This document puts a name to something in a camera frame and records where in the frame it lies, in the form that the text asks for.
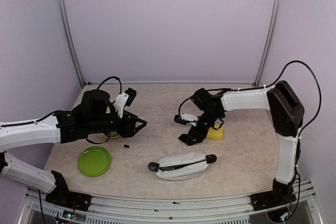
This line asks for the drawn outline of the white drawstring pouch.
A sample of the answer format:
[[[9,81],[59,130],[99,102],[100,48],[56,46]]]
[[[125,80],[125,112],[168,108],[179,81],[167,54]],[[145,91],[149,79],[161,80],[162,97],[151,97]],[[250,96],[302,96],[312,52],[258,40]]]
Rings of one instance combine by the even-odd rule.
[[[217,161],[215,154],[191,152],[150,162],[148,169],[158,178],[168,181],[182,181],[200,176],[210,164]]]

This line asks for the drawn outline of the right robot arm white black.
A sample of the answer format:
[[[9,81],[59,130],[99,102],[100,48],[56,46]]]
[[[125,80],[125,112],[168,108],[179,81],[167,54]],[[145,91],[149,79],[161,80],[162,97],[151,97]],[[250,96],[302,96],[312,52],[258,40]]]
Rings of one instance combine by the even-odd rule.
[[[216,121],[222,122],[227,112],[261,109],[270,113],[279,141],[279,157],[268,199],[273,205],[279,205],[287,199],[299,175],[297,164],[301,155],[301,133],[309,125],[303,121],[304,106],[289,83],[277,78],[263,87],[200,88],[188,99],[202,111],[202,115],[193,116],[177,111],[174,122],[191,124],[188,133],[179,137],[187,145],[201,143],[209,129],[217,130]]]

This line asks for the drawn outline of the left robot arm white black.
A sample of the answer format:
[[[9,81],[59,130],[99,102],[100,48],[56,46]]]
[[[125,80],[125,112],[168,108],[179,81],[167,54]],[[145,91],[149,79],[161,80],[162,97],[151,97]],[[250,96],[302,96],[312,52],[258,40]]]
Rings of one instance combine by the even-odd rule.
[[[116,132],[122,138],[133,137],[147,124],[124,109],[131,105],[136,94],[129,88],[112,102],[109,93],[89,90],[83,94],[80,104],[70,111],[58,110],[31,121],[1,123],[1,177],[52,193],[60,204],[69,205],[74,195],[61,173],[25,163],[9,150],[45,143],[71,143],[100,133]]]

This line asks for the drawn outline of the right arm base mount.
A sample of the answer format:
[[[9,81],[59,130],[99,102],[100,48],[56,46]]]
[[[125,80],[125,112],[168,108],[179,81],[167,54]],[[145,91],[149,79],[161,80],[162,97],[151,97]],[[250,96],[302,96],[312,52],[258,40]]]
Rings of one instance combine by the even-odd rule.
[[[294,190],[284,193],[279,190],[270,190],[262,193],[250,195],[251,204],[254,211],[278,207],[297,200]]]

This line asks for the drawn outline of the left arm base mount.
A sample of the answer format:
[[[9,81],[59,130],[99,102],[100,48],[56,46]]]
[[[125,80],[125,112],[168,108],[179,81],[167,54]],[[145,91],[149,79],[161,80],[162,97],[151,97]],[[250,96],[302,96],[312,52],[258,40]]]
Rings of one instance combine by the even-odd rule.
[[[88,211],[91,200],[92,196],[89,194],[57,188],[45,197],[45,201],[48,203],[85,212]]]

